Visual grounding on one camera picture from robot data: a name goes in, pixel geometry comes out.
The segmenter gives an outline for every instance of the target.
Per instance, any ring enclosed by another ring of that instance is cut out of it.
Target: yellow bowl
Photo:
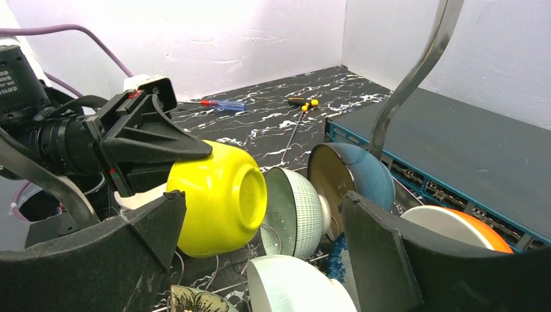
[[[253,157],[233,146],[204,141],[212,154],[175,162],[166,191],[186,194],[178,248],[202,258],[237,250],[256,234],[268,201],[266,181]]]

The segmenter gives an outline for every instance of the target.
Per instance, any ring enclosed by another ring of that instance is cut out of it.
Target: yellow screwdriver
[[[291,137],[289,138],[289,142],[287,143],[287,147],[285,148],[285,151],[283,152],[283,156],[281,156],[281,162],[285,159],[285,155],[287,155],[287,151],[289,150],[289,147],[291,146],[292,139],[294,138],[294,135],[296,133],[296,129],[298,127],[298,124],[304,117],[307,111],[309,111],[313,107],[317,107],[319,104],[319,101],[317,99],[305,99],[304,97],[290,97],[287,99],[287,103],[295,106],[300,106],[300,110],[302,111],[300,115],[298,116],[298,121],[296,122],[296,125],[294,126],[293,132],[291,133]]]

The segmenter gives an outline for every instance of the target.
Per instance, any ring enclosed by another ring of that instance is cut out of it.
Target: black marble surface
[[[263,172],[274,166],[298,170],[307,166],[310,151],[324,140],[326,117],[346,114],[389,96],[389,90],[364,79],[343,67],[318,70],[267,83],[216,94],[211,99],[239,100],[247,103],[246,112],[227,112],[196,105],[181,105],[173,121],[201,139],[238,146],[249,152]],[[317,98],[320,104],[310,110],[300,123],[285,159],[281,157],[300,115],[300,108],[287,104],[287,98]],[[322,240],[311,259],[327,254],[331,244]],[[247,260],[264,255],[259,234],[241,250],[216,257],[194,259],[183,256],[184,274],[180,285],[205,289],[214,277],[209,291],[216,292],[247,311],[245,285],[239,284]],[[323,259],[313,264],[324,270]],[[154,309],[166,306],[168,287],[179,281],[182,265],[174,257],[169,278],[163,282]]]

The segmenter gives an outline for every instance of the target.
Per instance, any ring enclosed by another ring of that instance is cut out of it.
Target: white backdrop
[[[340,65],[346,0],[8,0],[21,27],[78,23],[134,73],[196,98]],[[45,72],[110,97],[124,74],[86,35],[30,37]]]
[[[438,0],[348,0],[342,63],[394,89],[419,58]],[[465,0],[442,59],[421,84],[551,130],[551,1]]]

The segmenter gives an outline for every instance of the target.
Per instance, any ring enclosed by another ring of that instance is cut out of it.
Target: teal bowl
[[[368,198],[390,211],[396,187],[389,169],[371,153],[348,143],[322,143],[308,159],[308,180],[331,207],[332,223],[328,236],[335,240],[344,231],[340,202],[348,191]]]

